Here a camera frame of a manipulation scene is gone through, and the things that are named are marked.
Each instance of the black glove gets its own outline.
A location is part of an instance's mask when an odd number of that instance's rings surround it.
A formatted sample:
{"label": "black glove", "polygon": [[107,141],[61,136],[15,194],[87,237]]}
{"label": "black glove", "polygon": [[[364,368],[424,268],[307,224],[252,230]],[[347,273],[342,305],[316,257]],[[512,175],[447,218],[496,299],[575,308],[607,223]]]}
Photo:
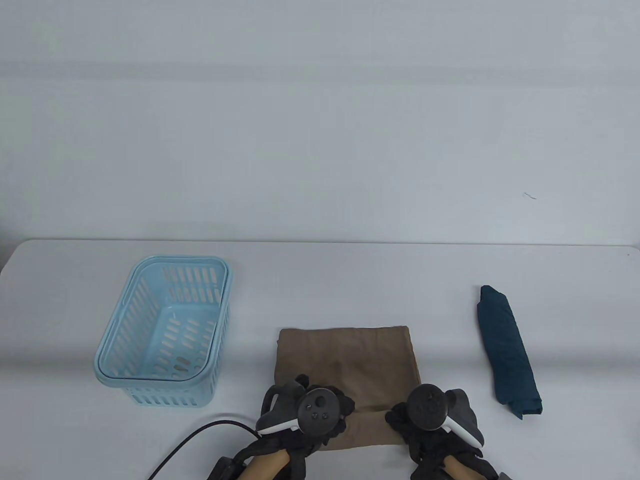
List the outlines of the black glove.
{"label": "black glove", "polygon": [[[320,385],[309,385],[309,377],[306,375],[299,375],[296,381],[305,387],[305,392],[320,387]],[[344,419],[348,415],[351,415],[355,408],[353,400],[338,388],[325,386],[323,386],[323,388],[331,390],[338,397],[338,402],[340,403],[340,420],[338,420],[333,430],[326,435],[318,437],[308,436],[300,430],[292,431],[290,429],[264,435],[247,448],[238,452],[234,461],[242,462],[249,457],[268,455],[280,450],[286,450],[291,460],[288,466],[283,468],[276,476],[276,479],[303,480],[307,474],[305,458],[317,451],[322,445],[326,445],[333,437],[344,432],[347,428]]]}
{"label": "black glove", "polygon": [[411,480],[436,480],[442,478],[441,467],[445,457],[451,455],[463,465],[475,470],[487,480],[496,480],[498,474],[486,460],[482,452],[473,448],[453,432],[442,428],[428,431],[417,427],[409,418],[406,403],[399,403],[385,416],[389,426],[397,431],[409,445],[409,455],[418,464],[411,474]]}

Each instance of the brown folded cloth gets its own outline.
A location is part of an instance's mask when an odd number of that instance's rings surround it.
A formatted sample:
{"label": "brown folded cloth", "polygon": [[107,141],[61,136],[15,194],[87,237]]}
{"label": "brown folded cloth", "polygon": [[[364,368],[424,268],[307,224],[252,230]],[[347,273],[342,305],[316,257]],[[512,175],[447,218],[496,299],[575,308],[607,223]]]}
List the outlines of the brown folded cloth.
{"label": "brown folded cloth", "polygon": [[407,327],[280,330],[275,383],[301,373],[311,384],[341,389],[356,404],[347,430],[324,450],[404,444],[385,422],[385,413],[420,385]]}

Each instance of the white table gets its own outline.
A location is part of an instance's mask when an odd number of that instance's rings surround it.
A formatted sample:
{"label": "white table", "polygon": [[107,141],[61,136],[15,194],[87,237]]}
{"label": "white table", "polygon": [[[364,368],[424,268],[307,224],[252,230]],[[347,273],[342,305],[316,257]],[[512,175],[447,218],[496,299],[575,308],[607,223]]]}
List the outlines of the white table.
{"label": "white table", "polygon": [[[218,255],[235,272],[220,383],[200,410],[142,408],[92,360],[131,268],[153,254]],[[479,286],[504,292],[544,412],[493,397],[476,328]],[[640,252],[626,247],[53,241],[0,275],[0,478],[144,480],[205,420],[255,420],[282,327],[410,327],[423,381],[469,394],[485,457],[518,479],[637,478]],[[216,427],[158,480],[206,478],[250,436]],[[403,447],[319,452],[308,478],[408,479]]]}

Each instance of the dark teal folded cloth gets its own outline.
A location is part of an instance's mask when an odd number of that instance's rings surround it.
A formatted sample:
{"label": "dark teal folded cloth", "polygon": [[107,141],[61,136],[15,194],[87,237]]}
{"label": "dark teal folded cloth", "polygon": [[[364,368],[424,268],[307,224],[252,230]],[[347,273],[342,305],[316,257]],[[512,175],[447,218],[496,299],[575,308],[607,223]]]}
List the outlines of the dark teal folded cloth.
{"label": "dark teal folded cloth", "polygon": [[542,400],[509,301],[505,295],[485,285],[480,288],[477,312],[498,402],[508,404],[519,419],[523,415],[541,414]]}

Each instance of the plastic basket rim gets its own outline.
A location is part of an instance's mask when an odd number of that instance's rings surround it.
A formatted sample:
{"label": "plastic basket rim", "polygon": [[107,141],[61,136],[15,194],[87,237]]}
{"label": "plastic basket rim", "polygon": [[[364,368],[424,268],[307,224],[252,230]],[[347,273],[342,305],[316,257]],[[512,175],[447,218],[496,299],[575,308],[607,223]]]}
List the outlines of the plastic basket rim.
{"label": "plastic basket rim", "polygon": [[[162,262],[164,260],[216,260],[222,263],[222,266],[225,268],[225,281],[221,290],[220,312],[216,321],[216,333],[211,339],[211,346],[209,347],[210,352],[207,357],[207,361],[202,366],[200,372],[196,373],[190,378],[184,378],[182,380],[159,380],[155,378],[121,378],[107,375],[100,368],[100,358],[112,332],[116,328],[116,324],[118,323],[118,318],[116,315],[118,309],[121,307],[122,303],[126,303],[125,300],[127,297],[127,293],[129,292],[129,288],[132,286],[132,282],[136,278],[136,275],[143,268],[156,262]],[[150,255],[140,260],[136,265],[133,266],[131,272],[129,273],[129,277],[125,283],[124,288],[122,289],[122,292],[120,293],[120,296],[118,297],[118,302],[113,309],[113,313],[111,314],[109,323],[107,324],[104,334],[102,335],[98,350],[95,353],[95,357],[93,359],[93,370],[95,372],[96,378],[103,385],[115,388],[165,388],[175,391],[176,387],[182,390],[199,384],[202,381],[202,377],[207,376],[211,372],[211,369],[214,367],[214,361],[217,361],[217,358],[213,358],[212,353],[214,348],[212,347],[220,341],[221,329],[217,328],[217,325],[223,315],[228,314],[228,297],[231,290],[232,280],[233,272],[227,262],[220,257],[212,255]]]}

